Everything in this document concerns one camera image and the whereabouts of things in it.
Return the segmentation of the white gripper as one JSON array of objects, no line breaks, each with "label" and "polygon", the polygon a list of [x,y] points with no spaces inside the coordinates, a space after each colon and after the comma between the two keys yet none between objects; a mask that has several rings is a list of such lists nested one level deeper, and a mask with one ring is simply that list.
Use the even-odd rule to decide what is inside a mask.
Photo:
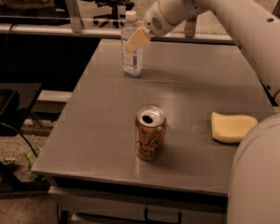
[{"label": "white gripper", "polygon": [[181,22],[203,14],[206,8],[195,0],[158,0],[147,10],[144,26],[123,29],[123,50],[134,52],[150,41],[150,33],[162,37]]}]

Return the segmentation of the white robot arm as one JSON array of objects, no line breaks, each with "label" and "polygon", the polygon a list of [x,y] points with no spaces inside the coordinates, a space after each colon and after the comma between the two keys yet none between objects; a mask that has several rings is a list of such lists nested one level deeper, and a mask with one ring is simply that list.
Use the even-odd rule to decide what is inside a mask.
[{"label": "white robot arm", "polygon": [[[248,65],[254,81],[280,108],[280,19],[253,0],[158,0],[126,50],[170,33],[182,21],[211,11]],[[227,224],[280,224],[280,110],[259,122],[238,143],[231,166]]]}]

